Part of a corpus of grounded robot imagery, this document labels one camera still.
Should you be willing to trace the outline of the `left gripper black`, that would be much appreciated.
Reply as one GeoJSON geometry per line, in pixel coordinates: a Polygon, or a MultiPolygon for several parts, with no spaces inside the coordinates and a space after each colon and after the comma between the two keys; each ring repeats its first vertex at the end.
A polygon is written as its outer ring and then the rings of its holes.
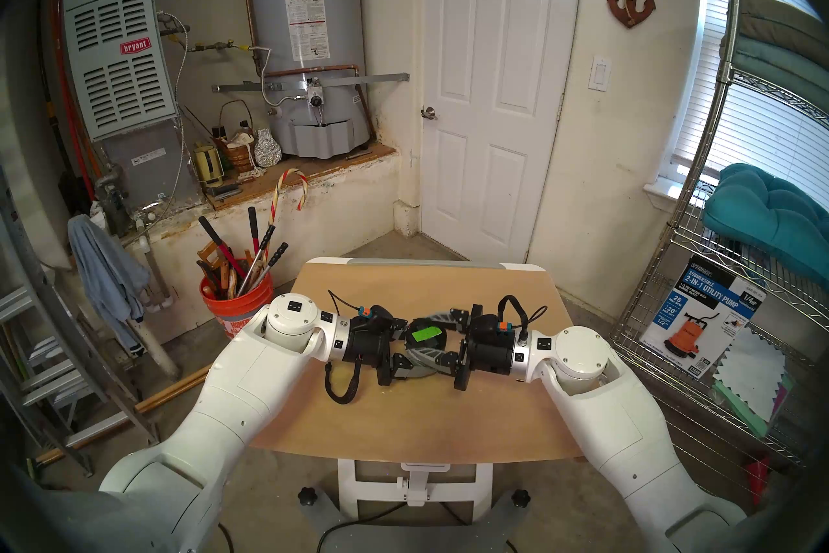
{"type": "Polygon", "coordinates": [[[363,366],[374,368],[379,386],[390,386],[393,379],[410,380],[438,374],[432,362],[408,356],[391,356],[391,342],[409,331],[412,321],[395,317],[380,305],[360,307],[349,324],[349,335],[342,360],[354,363],[354,381],[359,381],[363,366]]]}

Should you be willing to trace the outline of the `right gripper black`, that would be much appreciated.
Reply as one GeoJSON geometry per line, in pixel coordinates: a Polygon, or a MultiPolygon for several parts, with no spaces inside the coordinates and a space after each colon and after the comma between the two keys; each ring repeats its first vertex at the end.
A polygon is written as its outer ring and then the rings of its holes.
{"type": "Polygon", "coordinates": [[[468,310],[452,308],[433,313],[428,321],[446,331],[463,331],[459,353],[444,350],[407,350],[412,368],[407,375],[454,375],[455,390],[465,391],[474,371],[509,375],[512,370],[518,326],[504,320],[506,303],[496,314],[484,314],[476,304],[468,310]]]}

